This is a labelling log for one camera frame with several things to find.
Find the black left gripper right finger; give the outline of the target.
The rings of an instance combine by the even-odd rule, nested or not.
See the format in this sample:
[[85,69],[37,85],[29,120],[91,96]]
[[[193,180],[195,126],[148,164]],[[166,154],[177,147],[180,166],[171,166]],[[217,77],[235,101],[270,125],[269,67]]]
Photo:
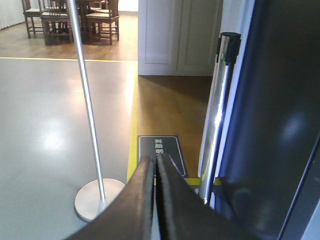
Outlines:
[[255,240],[256,236],[205,205],[171,157],[156,157],[155,201],[162,240]]

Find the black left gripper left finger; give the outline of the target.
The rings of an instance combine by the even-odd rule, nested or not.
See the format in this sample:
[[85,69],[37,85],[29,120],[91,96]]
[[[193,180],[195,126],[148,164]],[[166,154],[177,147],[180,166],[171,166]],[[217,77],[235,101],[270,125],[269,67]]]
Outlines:
[[127,185],[92,222],[68,240],[150,240],[154,205],[152,158],[144,156]]

